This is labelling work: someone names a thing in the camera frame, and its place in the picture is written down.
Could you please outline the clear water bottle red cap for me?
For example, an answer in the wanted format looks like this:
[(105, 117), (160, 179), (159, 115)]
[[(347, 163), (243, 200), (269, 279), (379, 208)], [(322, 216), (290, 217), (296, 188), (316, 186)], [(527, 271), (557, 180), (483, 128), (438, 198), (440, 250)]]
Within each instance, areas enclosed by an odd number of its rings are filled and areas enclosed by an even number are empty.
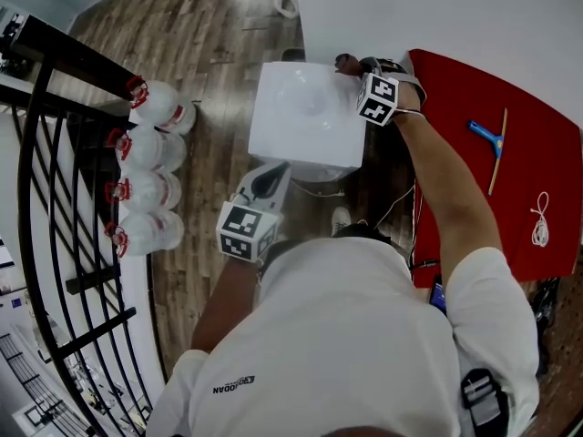
[(115, 128), (106, 144), (113, 147), (123, 172), (131, 170), (173, 172), (186, 158), (186, 144), (180, 135), (161, 132), (153, 126), (122, 131)]
[(129, 213), (118, 224), (109, 222), (105, 234), (120, 258), (147, 256), (175, 249), (184, 236), (182, 218), (173, 211)]
[(131, 110), (153, 127), (170, 133), (186, 135), (194, 127), (197, 110), (170, 84), (133, 76), (126, 83)]
[(134, 170), (105, 184), (108, 203), (120, 202), (130, 212), (148, 213), (175, 208), (182, 196), (179, 179), (171, 173)]

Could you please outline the white table with red cover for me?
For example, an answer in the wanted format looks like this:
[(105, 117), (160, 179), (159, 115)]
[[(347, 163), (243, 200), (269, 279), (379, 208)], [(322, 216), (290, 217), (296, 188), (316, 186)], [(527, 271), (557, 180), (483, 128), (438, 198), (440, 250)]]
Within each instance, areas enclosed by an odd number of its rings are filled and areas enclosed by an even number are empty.
[[(427, 94), (422, 111), (463, 158), (486, 194), (516, 280), (569, 276), (581, 241), (583, 149), (579, 128), (520, 88), (438, 54), (410, 51)], [(492, 145), (468, 128), (475, 121), (505, 143), (493, 194)]]

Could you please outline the brown cleaning cloth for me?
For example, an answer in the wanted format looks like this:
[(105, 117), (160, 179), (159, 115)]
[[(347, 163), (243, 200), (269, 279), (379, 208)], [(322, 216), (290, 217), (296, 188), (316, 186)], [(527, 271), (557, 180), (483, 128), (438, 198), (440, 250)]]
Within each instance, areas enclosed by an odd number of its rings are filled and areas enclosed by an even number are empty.
[(360, 61), (350, 54), (340, 54), (335, 58), (336, 72), (347, 76), (362, 77), (364, 69)]

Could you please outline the person's right white shoe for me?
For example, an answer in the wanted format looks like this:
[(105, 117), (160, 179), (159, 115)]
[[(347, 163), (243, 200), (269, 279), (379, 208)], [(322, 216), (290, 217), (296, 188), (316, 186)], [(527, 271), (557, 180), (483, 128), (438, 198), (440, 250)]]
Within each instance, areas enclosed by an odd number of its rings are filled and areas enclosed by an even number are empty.
[(345, 207), (336, 207), (332, 212), (332, 236), (336, 237), (341, 231), (347, 229), (352, 224), (352, 218), (349, 210)]

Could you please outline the person's left forearm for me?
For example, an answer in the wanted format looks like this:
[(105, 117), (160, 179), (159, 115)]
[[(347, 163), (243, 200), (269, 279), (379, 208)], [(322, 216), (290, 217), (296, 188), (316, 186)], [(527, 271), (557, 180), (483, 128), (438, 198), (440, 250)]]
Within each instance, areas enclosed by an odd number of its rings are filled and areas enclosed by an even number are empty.
[(190, 348), (211, 353), (252, 312), (257, 265), (229, 258), (191, 335)]

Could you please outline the smartphone with blue screen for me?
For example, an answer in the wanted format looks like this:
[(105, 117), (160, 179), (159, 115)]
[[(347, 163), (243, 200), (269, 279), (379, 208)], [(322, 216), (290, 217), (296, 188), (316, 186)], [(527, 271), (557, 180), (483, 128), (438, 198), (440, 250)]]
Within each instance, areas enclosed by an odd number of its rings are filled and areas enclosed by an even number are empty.
[(440, 274), (435, 275), (428, 302), (446, 315), (445, 286)]

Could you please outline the person's right forearm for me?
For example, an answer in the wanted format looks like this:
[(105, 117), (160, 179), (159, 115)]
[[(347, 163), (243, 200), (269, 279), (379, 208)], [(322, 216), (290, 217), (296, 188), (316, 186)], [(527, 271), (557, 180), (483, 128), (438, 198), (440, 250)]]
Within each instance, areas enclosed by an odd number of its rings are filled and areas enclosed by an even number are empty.
[(496, 219), (486, 197), (459, 154), (419, 113), (420, 99), (409, 83), (399, 85), (394, 117), (409, 150), (416, 179), (435, 217), (446, 284), (457, 265), (481, 248), (502, 249)]

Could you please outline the white water dispenser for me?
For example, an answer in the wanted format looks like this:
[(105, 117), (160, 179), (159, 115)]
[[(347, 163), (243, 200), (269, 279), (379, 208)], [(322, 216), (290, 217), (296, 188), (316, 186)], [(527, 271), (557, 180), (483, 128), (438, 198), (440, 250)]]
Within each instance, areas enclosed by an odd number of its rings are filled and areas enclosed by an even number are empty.
[(286, 160), (291, 177), (337, 181), (363, 164), (365, 121), (356, 113), (359, 78), (304, 62), (262, 65), (248, 153)]

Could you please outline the blue handled squeegee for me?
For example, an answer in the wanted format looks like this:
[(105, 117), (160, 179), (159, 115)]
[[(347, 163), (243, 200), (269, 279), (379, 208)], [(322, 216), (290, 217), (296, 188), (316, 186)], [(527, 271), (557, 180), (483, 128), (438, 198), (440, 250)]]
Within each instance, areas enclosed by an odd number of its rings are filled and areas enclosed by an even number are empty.
[(470, 121), (468, 124), (468, 128), (472, 132), (474, 132), (475, 134), (486, 139), (492, 145), (493, 150), (494, 150), (495, 165), (493, 166), (493, 172), (492, 172), (492, 176), (491, 176), (490, 183), (488, 186), (488, 191), (487, 191), (487, 194), (489, 196), (491, 196), (493, 194), (495, 183), (496, 183), (496, 178), (497, 178), (497, 173), (498, 173), (500, 162), (501, 162), (503, 147), (504, 147), (504, 143), (505, 143), (507, 117), (508, 117), (508, 111), (507, 111), (507, 108), (505, 107), (504, 111), (503, 111), (503, 117), (502, 117), (501, 132), (498, 135), (493, 134), (491, 131), (489, 131), (485, 127), (482, 127), (481, 125), (479, 125), (475, 121)]

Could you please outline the person's white t-shirt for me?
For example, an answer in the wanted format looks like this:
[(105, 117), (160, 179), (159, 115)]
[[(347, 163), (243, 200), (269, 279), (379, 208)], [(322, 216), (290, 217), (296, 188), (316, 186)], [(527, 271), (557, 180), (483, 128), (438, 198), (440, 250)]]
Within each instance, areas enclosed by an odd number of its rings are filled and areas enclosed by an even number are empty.
[(473, 433), (463, 378), (489, 370), (510, 437), (539, 400), (537, 329), (497, 249), (455, 268), (445, 311), (421, 301), (404, 259), (373, 239), (315, 239), (278, 257), (252, 313), (211, 351), (187, 351), (147, 437), (321, 437), (374, 426), (403, 437)]

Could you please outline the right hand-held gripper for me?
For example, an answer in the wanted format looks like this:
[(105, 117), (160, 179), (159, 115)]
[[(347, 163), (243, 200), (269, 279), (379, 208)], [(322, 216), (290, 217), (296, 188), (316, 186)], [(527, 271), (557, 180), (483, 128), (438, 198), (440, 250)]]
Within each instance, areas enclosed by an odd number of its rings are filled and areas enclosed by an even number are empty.
[(356, 112), (367, 122), (385, 126), (394, 117), (403, 114), (422, 115), (419, 108), (399, 107), (401, 84), (414, 87), (420, 106), (426, 93), (419, 80), (402, 65), (390, 59), (372, 58), (361, 61), (362, 85), (356, 100)]

